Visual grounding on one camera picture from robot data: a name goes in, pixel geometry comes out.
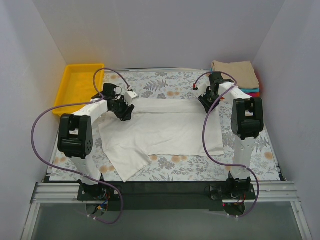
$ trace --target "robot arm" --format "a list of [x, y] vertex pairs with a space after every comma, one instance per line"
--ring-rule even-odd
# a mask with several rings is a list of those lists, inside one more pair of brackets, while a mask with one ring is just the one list
[[[88, 104], [73, 114], [63, 114], [60, 118], [57, 143], [59, 151], [70, 158], [79, 172], [96, 180], [100, 180], [102, 175], [91, 155], [92, 124], [106, 112], [113, 112], [121, 121], [130, 120], [135, 108], [132, 102], [139, 97], [134, 91], [127, 91], [124, 95], [116, 94], [116, 88], [114, 84], [105, 83], [101, 92], [104, 96], [103, 100]], [[94, 102], [100, 98], [101, 96], [97, 94], [91, 101]], [[97, 183], [83, 177], [80, 184], [92, 186]]]
[[[194, 90], [197, 90], [198, 99], [208, 113], [214, 101], [233, 85], [230, 79], [223, 79], [221, 73], [214, 72], [209, 76], [209, 82], [201, 84]], [[238, 87], [234, 87], [223, 97], [232, 105], [231, 129], [235, 135], [233, 164], [249, 167], [253, 145], [264, 129], [262, 99], [251, 97]], [[243, 167], [233, 166], [227, 183], [232, 193], [246, 192], [251, 184], [250, 173]]]

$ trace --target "stack of folded cloth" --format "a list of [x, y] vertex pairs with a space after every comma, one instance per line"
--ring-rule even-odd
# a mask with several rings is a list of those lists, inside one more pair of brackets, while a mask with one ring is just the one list
[[[230, 74], [236, 79], [237, 85], [244, 93], [251, 97], [260, 96], [259, 81], [250, 61], [232, 63], [213, 61], [211, 63], [211, 70]], [[222, 74], [222, 77], [223, 79], [230, 79], [225, 74]]]

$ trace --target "white wall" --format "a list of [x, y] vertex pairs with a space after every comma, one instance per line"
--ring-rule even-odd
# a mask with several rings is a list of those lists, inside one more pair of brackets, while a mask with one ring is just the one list
[[294, 181], [319, 239], [320, 1], [286, 0], [253, 65], [264, 83], [264, 117], [284, 176]]
[[[0, 0], [0, 239], [20, 239], [46, 166], [30, 144], [35, 118], [52, 107], [65, 61], [32, 0]], [[44, 117], [36, 144], [49, 159], [57, 119]]]
[[208, 69], [254, 60], [284, 0], [33, 0], [68, 64]]

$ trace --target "floral tablecloth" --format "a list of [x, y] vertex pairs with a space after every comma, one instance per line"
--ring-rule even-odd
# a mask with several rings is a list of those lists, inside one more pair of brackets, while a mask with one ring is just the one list
[[[125, 79], [131, 84], [140, 98], [156, 99], [194, 99], [192, 84], [204, 71], [126, 71], [122, 72]], [[204, 76], [200, 81], [208, 81]], [[105, 83], [120, 86], [123, 91], [126, 86], [116, 74], [106, 72]], [[231, 130], [232, 106], [225, 100], [219, 105], [219, 115], [222, 129], [224, 155], [216, 156], [219, 162], [231, 164], [234, 156], [234, 134]], [[102, 149], [102, 140], [98, 124], [102, 123], [101, 117], [92, 125], [94, 146], [92, 158], [103, 174], [106, 181], [121, 181], [115, 168]], [[53, 162], [59, 167], [75, 170], [73, 163], [62, 152], [53, 151]], [[152, 155], [152, 162], [140, 170], [129, 181], [225, 181], [229, 167], [220, 166], [208, 157], [202, 156], [171, 156]], [[273, 157], [270, 142], [265, 131], [257, 138], [251, 159], [250, 168], [261, 181], [279, 181], [279, 173]], [[77, 181], [79, 177], [70, 172], [50, 169], [50, 181]]]

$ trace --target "yellow bin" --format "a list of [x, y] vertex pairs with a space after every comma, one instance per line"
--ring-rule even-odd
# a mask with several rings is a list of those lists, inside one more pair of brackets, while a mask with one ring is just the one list
[[[89, 102], [97, 94], [93, 83], [94, 73], [104, 67], [105, 65], [102, 63], [67, 65], [64, 69], [54, 106]], [[104, 76], [103, 70], [95, 76], [95, 84], [99, 91], [102, 90]], [[52, 112], [61, 117], [62, 114], [73, 114], [84, 106], [67, 106], [54, 109]]]

